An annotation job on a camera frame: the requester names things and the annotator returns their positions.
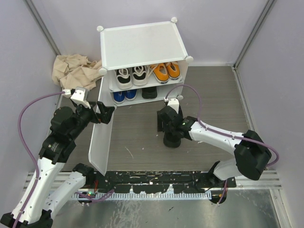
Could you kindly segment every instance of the blue shoe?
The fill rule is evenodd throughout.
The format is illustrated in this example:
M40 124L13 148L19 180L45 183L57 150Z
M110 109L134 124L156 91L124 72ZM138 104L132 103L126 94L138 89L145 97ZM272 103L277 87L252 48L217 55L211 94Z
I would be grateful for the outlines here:
M127 90L124 92L125 98L128 101L132 101L136 98L137 89Z
M121 104L124 102L124 91L114 92L113 99L115 103Z

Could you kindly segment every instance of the white wall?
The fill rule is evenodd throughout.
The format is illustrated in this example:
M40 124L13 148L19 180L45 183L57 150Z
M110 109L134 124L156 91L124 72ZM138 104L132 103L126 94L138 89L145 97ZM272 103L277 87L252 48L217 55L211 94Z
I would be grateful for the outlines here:
M304 224L303 15L303 0L278 0L239 67L255 125L281 155L275 167L299 228Z
M18 136L18 115L28 102L59 88L51 80L55 55L23 1L0 1L0 21L1 217L16 206L26 176L34 168ZM47 98L24 114L24 138L36 157L56 101L57 97Z
M235 63L266 0L33 0L63 54L100 59L104 28L168 21L177 24L195 64Z

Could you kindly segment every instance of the robotic arm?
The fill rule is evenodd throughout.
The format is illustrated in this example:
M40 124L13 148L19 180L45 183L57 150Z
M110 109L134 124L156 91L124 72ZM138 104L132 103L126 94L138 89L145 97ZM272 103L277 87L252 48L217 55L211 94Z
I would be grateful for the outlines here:
M167 105L157 112L157 117L158 131L165 132L163 142L166 146L179 147L181 139L186 138L209 143L235 156L228 161L218 161L212 166L209 171L209 181L214 186L228 178L241 175L256 181L260 178L271 158L271 152L266 147L238 139L244 137L263 142L256 132L251 130L246 133L229 132L207 126L205 123L206 127L204 128L194 117L183 118L179 101L175 98L170 99Z
M76 111L73 112L70 107L61 107L54 112L50 127L51 134L43 142L39 153L37 185L32 191L36 180L36 173L34 173L19 204L12 213L2 216L2 224L13 227L15 220L18 220L18 228L50 228L54 217L71 195L84 185L90 185L94 181L94 169L78 164L68 180L48 196L56 176L76 147L75 139L78 135L90 122L108 124L111 121L115 108L106 107L102 102L88 102L86 101L87 94L88 90L81 87L65 91L65 96L70 97ZM93 110L96 105L100 113ZM28 195L31 197L21 211Z

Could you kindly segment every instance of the sneaker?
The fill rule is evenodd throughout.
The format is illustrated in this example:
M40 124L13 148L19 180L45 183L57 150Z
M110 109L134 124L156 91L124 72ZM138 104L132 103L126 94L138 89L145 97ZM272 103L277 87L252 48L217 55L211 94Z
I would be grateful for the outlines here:
M147 71L144 66L132 67L133 84L143 86L148 83Z
M150 65L150 71L159 83L166 84L169 81L168 71L164 63Z
M117 86L120 89L129 89L132 87L131 77L127 68L116 70Z
M180 68L177 62L166 63L166 68L171 80L177 80L180 78Z
M137 89L131 89L124 92L125 98L128 101L132 101L136 98Z
M144 99L155 99L157 97L157 87L142 88L142 97Z
M113 93L114 102L117 104L121 104L124 102L124 91L114 92Z

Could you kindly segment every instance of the towel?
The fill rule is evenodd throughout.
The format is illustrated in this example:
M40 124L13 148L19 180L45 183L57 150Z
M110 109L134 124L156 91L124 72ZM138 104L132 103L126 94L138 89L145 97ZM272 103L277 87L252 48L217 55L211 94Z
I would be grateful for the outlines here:
M77 86L89 90L96 87L96 81L102 76L98 70L102 62L90 62L87 56L57 56L53 66L52 80L64 89L75 89Z

